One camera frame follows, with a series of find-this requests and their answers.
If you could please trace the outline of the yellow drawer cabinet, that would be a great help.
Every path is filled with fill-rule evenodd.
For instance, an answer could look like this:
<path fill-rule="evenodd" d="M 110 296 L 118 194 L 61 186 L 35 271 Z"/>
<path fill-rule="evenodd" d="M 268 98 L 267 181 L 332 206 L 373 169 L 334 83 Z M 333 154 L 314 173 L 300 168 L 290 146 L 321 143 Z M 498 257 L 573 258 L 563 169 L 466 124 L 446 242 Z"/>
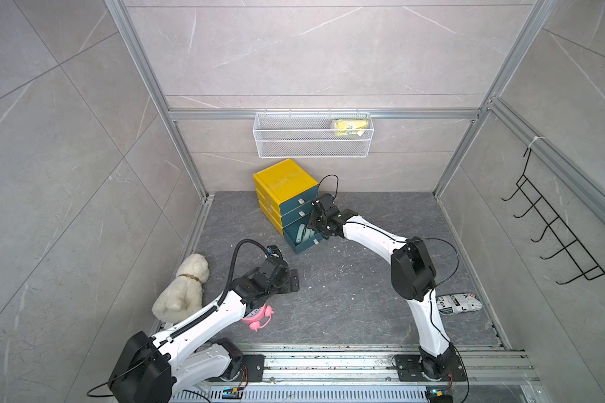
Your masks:
<path fill-rule="evenodd" d="M 283 234 L 279 205 L 319 183 L 291 159 L 279 162 L 253 176 L 261 211 Z"/>

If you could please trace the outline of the mint knife vertical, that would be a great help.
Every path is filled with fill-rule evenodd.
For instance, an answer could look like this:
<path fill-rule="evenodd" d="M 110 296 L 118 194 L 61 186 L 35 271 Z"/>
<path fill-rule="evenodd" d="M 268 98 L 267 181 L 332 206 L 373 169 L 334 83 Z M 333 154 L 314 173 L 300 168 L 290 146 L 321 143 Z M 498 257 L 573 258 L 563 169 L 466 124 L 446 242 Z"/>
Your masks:
<path fill-rule="evenodd" d="M 302 243 L 306 225 L 301 223 L 297 228 L 296 243 Z"/>

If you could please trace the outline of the teal drawer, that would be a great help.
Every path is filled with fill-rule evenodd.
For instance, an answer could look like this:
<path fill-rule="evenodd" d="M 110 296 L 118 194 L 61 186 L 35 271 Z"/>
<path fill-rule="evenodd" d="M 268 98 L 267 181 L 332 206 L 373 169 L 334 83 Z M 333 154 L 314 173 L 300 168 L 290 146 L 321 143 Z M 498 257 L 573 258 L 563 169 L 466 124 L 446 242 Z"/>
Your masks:
<path fill-rule="evenodd" d="M 324 241 L 321 233 L 307 227 L 308 223 L 309 215 L 299 218 L 283 228 L 283 237 L 297 255 Z"/>
<path fill-rule="evenodd" d="M 311 188 L 302 191 L 301 193 L 291 196 L 286 201 L 283 201 L 279 205 L 280 215 L 284 216 L 287 213 L 299 208 L 300 206 L 309 203 L 314 200 L 319 194 L 319 185 L 312 186 Z"/>
<path fill-rule="evenodd" d="M 293 210 L 281 216 L 281 226 L 286 227 L 291 225 L 300 218 L 308 216 L 312 212 L 312 210 L 313 208 L 310 201 L 304 204 L 297 205 Z"/>

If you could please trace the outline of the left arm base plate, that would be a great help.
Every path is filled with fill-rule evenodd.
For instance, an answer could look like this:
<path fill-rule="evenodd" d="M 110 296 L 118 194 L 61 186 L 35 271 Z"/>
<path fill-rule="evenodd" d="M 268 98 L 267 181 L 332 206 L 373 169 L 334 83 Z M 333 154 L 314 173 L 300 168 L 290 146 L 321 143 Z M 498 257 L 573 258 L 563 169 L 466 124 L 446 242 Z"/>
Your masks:
<path fill-rule="evenodd" d="M 262 382 L 265 371 L 266 356 L 263 354 L 245 354 L 241 361 L 232 362 L 230 367 L 219 377 L 208 378 L 209 382 Z"/>

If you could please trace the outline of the pink alarm clock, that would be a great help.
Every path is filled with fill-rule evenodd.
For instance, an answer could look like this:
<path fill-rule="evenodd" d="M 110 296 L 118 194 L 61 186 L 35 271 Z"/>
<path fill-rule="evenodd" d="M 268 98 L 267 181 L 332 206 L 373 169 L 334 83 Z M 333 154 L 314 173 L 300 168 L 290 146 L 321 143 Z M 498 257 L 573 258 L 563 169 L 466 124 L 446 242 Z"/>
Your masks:
<path fill-rule="evenodd" d="M 273 309 L 269 305 L 264 305 L 250 312 L 241 321 L 249 326 L 252 331 L 258 332 L 264 328 L 272 319 Z"/>

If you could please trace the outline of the teal top drawer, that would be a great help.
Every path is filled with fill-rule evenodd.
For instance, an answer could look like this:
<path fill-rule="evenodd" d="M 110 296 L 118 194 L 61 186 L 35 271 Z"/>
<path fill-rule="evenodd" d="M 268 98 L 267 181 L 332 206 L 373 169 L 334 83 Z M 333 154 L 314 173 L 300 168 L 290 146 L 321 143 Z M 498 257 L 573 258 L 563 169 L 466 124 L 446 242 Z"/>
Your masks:
<path fill-rule="evenodd" d="M 279 205 L 280 215 L 284 216 L 287 213 L 299 208 L 300 206 L 309 203 L 314 200 L 319 194 L 319 185 L 312 186 L 311 188 L 302 191 L 301 193 L 291 196 L 286 201 L 283 201 Z"/>

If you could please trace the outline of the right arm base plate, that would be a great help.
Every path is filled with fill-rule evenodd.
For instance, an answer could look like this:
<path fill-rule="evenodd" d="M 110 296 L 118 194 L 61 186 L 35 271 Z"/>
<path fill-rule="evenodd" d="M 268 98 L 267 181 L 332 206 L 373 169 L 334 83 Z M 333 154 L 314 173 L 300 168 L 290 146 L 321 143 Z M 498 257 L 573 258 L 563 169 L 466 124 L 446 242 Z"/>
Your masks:
<path fill-rule="evenodd" d="M 461 359 L 455 355 L 445 367 L 427 369 L 420 354 L 395 354 L 392 358 L 393 369 L 403 382 L 460 382 L 467 380 L 467 374 Z"/>

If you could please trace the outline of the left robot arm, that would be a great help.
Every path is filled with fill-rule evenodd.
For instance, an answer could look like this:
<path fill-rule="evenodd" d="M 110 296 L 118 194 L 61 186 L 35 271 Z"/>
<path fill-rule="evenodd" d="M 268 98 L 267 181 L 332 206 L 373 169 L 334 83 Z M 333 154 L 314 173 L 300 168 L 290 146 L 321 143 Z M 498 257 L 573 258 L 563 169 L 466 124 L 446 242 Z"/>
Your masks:
<path fill-rule="evenodd" d="M 239 278 L 235 264 L 242 246 L 264 253 L 261 266 Z M 118 402 L 168 402 L 175 394 L 208 379 L 233 379 L 243 354 L 228 339 L 213 337 L 267 305 L 267 300 L 292 290 L 287 261 L 275 245 L 242 239 L 234 248 L 223 292 L 184 321 L 151 336 L 140 331 L 124 346 L 109 379 L 107 397 Z"/>

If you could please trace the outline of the mint knife top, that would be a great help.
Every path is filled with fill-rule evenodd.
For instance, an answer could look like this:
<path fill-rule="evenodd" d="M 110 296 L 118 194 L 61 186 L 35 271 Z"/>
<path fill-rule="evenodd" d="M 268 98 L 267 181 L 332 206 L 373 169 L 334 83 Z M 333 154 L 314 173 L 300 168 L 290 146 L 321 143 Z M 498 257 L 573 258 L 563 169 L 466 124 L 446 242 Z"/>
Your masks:
<path fill-rule="evenodd" d="M 308 240 L 314 240 L 314 236 L 316 235 L 316 232 L 314 230 L 312 230 L 311 228 L 305 228 L 305 232 L 304 232 L 304 238 L 302 239 L 302 242 L 307 242 Z"/>

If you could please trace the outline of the white plush dog toy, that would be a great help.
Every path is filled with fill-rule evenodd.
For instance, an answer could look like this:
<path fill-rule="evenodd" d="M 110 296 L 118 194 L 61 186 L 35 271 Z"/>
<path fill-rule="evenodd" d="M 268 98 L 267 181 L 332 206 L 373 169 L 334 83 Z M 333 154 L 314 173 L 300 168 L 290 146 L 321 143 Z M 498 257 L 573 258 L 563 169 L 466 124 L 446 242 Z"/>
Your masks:
<path fill-rule="evenodd" d="M 152 307 L 155 317 L 165 323 L 182 322 L 203 307 L 203 285 L 210 271 L 203 255 L 186 257 L 176 271 L 176 278 L 161 292 Z"/>

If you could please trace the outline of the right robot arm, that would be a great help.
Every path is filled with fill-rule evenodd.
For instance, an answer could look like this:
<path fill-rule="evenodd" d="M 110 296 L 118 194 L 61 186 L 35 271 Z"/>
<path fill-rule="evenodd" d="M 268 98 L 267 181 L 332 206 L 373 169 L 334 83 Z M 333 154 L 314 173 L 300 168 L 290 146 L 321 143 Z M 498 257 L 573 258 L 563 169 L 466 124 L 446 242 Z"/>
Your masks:
<path fill-rule="evenodd" d="M 336 204 L 336 193 L 319 193 L 311 201 L 307 227 L 324 238 L 341 237 L 382 257 L 390 267 L 391 284 L 411 309 L 419 336 L 423 375 L 440 380 L 455 364 L 457 352 L 447 336 L 437 304 L 436 269 L 425 241 L 402 238 Z"/>

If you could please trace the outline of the yellow sponge in basket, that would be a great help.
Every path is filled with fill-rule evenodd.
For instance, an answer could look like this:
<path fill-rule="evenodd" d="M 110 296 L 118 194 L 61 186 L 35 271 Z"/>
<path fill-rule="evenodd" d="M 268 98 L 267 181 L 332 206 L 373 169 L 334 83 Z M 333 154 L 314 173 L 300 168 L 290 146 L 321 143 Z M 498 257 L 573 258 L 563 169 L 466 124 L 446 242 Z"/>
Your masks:
<path fill-rule="evenodd" d="M 361 137 L 370 129 L 367 119 L 336 119 L 330 124 L 330 129 L 337 136 Z"/>

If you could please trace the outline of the teal bottom drawer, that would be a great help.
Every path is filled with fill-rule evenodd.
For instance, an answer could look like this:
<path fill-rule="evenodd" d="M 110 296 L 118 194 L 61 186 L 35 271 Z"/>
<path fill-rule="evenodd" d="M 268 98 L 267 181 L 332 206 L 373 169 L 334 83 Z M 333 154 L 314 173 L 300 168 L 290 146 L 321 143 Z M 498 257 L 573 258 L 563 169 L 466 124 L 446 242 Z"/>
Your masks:
<path fill-rule="evenodd" d="M 283 237 L 297 255 L 324 241 L 321 233 L 307 227 L 308 223 L 309 215 L 299 218 L 283 228 Z"/>

